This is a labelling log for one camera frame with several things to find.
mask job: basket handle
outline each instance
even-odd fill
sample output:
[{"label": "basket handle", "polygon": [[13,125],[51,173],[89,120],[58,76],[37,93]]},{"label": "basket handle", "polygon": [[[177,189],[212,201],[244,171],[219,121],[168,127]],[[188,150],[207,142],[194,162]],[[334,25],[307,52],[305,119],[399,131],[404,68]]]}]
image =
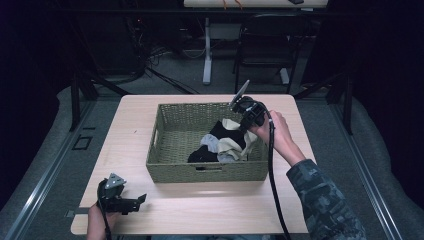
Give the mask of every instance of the basket handle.
[{"label": "basket handle", "polygon": [[222,172],[222,166],[199,166],[196,167],[197,172]]}]

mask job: camouflage jacket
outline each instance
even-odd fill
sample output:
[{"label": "camouflage jacket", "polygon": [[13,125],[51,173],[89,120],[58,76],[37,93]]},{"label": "camouflage jacket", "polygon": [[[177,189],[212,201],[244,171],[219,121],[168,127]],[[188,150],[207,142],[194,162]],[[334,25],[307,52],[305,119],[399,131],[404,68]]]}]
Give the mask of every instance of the camouflage jacket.
[{"label": "camouflage jacket", "polygon": [[302,202],[313,240],[366,239],[365,229],[334,182],[310,159],[294,165],[287,177]]}]

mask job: hand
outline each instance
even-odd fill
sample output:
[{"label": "hand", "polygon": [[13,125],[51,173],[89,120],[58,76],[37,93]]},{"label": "hand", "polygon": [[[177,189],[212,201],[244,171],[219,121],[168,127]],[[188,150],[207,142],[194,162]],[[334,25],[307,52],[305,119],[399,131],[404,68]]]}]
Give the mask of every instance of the hand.
[{"label": "hand", "polygon": [[[116,220],[121,213],[106,213],[106,219],[109,228],[112,230],[115,226]],[[88,227],[87,227],[87,239],[89,240],[104,240],[106,239],[105,222],[103,220],[102,212],[96,204],[90,207],[88,210]]]},{"label": "hand", "polygon": [[[306,159],[297,144],[293,141],[286,119],[280,112],[270,111],[274,123],[274,149],[289,163],[290,166]],[[269,144],[269,120],[265,114],[265,122],[262,126],[252,126],[251,132]]]}]

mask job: wooden table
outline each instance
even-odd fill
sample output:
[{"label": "wooden table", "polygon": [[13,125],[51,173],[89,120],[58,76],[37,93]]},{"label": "wooden table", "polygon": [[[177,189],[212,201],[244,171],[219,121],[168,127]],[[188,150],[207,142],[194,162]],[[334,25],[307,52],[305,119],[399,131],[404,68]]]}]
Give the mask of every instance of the wooden table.
[{"label": "wooden table", "polygon": [[[294,140],[314,159],[296,103],[290,95],[248,95],[286,117]],[[247,182],[153,183],[146,169],[148,146],[159,103],[229,102],[233,95],[128,95],[122,98],[97,159],[80,208],[96,202],[100,181],[116,173],[127,183],[123,198],[147,193],[139,212],[120,216],[113,231],[123,235],[278,234],[269,179]],[[286,177],[289,165],[274,152],[275,181],[289,232],[307,232],[296,192]],[[71,231],[86,234],[87,215],[75,216]]]}]

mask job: wicker basket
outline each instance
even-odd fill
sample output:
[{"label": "wicker basket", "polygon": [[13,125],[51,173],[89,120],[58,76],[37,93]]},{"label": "wicker basket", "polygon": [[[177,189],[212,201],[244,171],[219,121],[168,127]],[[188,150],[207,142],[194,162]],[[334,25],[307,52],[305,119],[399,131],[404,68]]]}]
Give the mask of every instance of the wicker basket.
[{"label": "wicker basket", "polygon": [[240,122],[227,103],[159,104],[146,166],[154,182],[263,181],[268,148],[258,138],[247,161],[188,163],[200,139],[223,118]]}]

